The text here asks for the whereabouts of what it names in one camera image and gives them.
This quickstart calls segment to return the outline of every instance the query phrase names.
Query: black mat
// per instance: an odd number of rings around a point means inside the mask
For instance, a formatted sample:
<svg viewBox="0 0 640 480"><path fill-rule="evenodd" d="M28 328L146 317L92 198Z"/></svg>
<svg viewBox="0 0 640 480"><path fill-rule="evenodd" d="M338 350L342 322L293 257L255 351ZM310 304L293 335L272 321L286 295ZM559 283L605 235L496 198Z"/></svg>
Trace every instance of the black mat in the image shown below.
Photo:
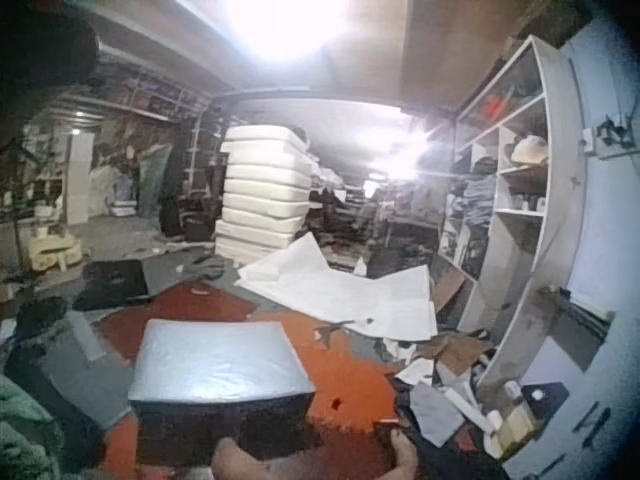
<svg viewBox="0 0 640 480"><path fill-rule="evenodd" d="M91 262L82 271L84 289L75 310L99 310L146 303L150 300L140 260Z"/></svg>

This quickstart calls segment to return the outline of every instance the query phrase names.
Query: wooden ceiling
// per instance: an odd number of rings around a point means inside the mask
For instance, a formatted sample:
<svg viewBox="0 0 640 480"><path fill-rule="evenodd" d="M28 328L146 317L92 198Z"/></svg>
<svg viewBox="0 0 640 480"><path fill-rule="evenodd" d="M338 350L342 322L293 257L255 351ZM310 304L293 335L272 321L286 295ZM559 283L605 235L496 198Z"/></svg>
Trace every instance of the wooden ceiling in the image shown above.
<svg viewBox="0 0 640 480"><path fill-rule="evenodd" d="M104 44L173 69L212 93L305 86L448 110L457 109L482 83L528 7L540 3L345 0L346 28L340 35L304 59L276 65L243 50L222 1L73 3Z"/></svg>

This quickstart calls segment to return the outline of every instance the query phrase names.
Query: white paper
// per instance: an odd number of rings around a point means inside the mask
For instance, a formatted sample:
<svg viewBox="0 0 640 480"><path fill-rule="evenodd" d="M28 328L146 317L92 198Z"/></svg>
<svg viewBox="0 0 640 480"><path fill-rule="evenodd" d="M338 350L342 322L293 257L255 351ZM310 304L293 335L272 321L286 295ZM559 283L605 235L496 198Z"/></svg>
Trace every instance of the white paper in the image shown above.
<svg viewBox="0 0 640 480"><path fill-rule="evenodd" d="M402 380L407 385L417 385L424 382L431 385L431 377L433 376L433 360L426 358L417 358L407 368L396 375L396 378Z"/></svg>
<svg viewBox="0 0 640 480"><path fill-rule="evenodd" d="M359 277L367 276L367 264L364 263L364 259L362 257L358 259L358 262L356 263L356 266L353 269L353 274L358 275Z"/></svg>
<svg viewBox="0 0 640 480"><path fill-rule="evenodd" d="M16 331L16 325L17 323L15 318L5 318L2 320L2 324L0 324L0 343L11 338L13 333Z"/></svg>
<svg viewBox="0 0 640 480"><path fill-rule="evenodd" d="M345 202L345 200L347 199L347 191L346 190L334 190L333 194L336 196L336 198L338 200L340 200L342 203Z"/></svg>
<svg viewBox="0 0 640 480"><path fill-rule="evenodd" d="M332 270L309 233L238 273L239 286L319 320L373 319L347 326L363 335L422 341L437 334L426 266L377 280Z"/></svg>

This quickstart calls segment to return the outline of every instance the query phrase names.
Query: foam sheet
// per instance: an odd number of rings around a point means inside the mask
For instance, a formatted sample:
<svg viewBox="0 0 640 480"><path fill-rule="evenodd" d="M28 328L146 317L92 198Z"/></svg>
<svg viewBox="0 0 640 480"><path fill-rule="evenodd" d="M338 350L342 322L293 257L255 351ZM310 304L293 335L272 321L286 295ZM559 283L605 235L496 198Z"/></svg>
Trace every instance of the foam sheet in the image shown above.
<svg viewBox="0 0 640 480"><path fill-rule="evenodd" d="M309 233L239 274L238 285L319 320L357 320L348 328L363 335L421 341L437 334L426 266L377 280L332 270Z"/></svg>

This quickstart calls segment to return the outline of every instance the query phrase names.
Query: yellow object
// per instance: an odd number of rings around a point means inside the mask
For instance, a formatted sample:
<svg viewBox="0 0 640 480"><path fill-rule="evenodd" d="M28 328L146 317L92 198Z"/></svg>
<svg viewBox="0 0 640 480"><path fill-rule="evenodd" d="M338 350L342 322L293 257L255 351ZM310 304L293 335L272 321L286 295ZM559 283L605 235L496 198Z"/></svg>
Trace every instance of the yellow object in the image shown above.
<svg viewBox="0 0 640 480"><path fill-rule="evenodd" d="M44 238L32 238L29 243L29 259L31 268L36 272L44 272L59 265L65 270L82 260L82 243L70 234L64 236L48 235Z"/></svg>

